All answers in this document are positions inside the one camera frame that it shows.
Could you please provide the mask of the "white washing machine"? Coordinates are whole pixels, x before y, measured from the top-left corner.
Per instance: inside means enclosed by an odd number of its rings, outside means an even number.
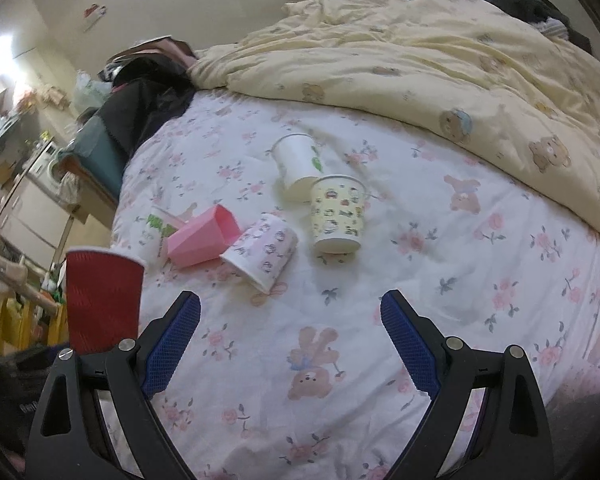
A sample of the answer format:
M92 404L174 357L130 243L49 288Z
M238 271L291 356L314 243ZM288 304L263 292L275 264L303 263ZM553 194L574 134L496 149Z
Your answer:
M65 175L59 164L60 146L49 140L41 145L26 162L24 175L53 200L61 200L61 181Z

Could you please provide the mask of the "black clothes pile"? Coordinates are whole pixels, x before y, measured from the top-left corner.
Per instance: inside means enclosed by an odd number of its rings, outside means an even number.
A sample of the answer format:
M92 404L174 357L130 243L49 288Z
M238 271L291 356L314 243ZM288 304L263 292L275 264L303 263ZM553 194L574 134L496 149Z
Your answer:
M158 53L132 55L96 115L118 150L131 158L168 120L188 110L195 93L181 64Z

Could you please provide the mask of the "white floral bed sheet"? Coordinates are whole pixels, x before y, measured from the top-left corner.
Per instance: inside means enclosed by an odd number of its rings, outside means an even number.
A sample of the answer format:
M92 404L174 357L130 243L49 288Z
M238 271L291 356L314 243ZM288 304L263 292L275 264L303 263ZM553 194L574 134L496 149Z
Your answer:
M358 252L317 252L309 207L283 199L271 150L294 131L366 185ZM197 477L383 477L428 405L381 325L390 289L475 348L524 348L558 474L600 438L600 236L569 210L391 119L200 92L126 167L112 244L137 257L152 206L187 219L216 204L242 226L282 218L299 243L269 294L218 260L146 268L142 324L182 290L202 303L154 399Z

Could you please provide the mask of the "yellow cartoon paper cup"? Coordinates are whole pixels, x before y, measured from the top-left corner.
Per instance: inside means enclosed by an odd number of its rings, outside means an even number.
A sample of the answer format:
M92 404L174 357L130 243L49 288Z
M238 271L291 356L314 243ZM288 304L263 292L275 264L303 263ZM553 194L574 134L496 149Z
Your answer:
M360 249L365 200L365 185L346 174L329 174L313 183L311 226L318 252L344 255Z

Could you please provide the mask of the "white leaf paper cup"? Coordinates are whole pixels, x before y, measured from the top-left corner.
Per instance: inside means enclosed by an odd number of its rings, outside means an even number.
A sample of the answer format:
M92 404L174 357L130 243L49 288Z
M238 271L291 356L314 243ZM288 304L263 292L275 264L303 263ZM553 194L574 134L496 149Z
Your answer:
M305 133L282 136L272 146L271 154L282 179L286 199L307 202L312 185L324 176L320 152L312 136Z

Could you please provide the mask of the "white plastic bag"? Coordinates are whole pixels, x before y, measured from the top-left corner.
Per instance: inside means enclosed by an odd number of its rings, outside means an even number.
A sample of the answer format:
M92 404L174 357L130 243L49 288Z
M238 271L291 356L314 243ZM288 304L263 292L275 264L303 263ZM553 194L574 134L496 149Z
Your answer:
M108 99L111 88L110 82L92 79L88 73L79 70L72 92L72 105L78 113L92 107L99 108Z

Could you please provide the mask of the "red ripple paper cup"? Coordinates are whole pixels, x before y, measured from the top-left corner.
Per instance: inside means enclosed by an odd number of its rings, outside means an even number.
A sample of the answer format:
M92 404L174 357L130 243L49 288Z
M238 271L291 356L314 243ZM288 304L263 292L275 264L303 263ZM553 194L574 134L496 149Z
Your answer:
M106 352L140 326L145 263L95 246L66 253L66 297L70 346L77 354Z

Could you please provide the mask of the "cream bear duvet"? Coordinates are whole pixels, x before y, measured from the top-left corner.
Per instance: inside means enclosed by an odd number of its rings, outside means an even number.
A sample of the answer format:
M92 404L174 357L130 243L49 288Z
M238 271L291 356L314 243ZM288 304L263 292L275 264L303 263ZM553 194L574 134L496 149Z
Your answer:
M600 233L600 62L483 0L304 0L190 78L442 136Z

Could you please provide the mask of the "dark clothes by wall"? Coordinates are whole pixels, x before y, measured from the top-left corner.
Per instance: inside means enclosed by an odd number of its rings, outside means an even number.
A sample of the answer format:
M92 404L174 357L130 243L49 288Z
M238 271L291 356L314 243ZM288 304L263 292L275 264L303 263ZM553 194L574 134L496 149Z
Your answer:
M506 14L533 26L550 38L568 40L592 54L591 41L571 27L570 19L550 0L491 0Z

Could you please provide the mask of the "white pink patterned paper cup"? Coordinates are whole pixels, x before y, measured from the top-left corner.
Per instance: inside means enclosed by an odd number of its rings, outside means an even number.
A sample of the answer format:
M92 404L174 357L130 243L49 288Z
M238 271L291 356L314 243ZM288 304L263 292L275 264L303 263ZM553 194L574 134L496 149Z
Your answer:
M259 292L269 294L297 245L298 236L287 222L262 214L222 253L221 259L248 278Z

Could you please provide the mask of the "teal bed frame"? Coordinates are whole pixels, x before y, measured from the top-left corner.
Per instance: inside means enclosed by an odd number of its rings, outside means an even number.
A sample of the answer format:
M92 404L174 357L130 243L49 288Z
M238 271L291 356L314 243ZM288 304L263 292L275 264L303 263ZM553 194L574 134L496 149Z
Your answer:
M119 201L128 156L93 115L58 155L63 170L75 174L111 203Z

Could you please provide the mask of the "pink plastic cup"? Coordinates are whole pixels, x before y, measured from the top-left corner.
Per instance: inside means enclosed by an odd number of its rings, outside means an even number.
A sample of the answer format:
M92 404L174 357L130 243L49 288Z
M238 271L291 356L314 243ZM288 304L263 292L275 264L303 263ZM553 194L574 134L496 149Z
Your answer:
M196 266L219 258L241 235L234 214L214 205L169 236L166 253L178 268Z

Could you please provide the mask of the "green white paper cup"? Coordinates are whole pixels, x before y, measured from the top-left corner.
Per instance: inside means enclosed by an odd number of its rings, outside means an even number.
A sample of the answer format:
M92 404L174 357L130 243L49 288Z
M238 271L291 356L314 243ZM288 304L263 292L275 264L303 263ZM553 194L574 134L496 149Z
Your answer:
M148 214L140 218L140 225L137 257L143 260L147 269L162 268L168 258L166 240L184 226L184 221L158 206L152 206Z

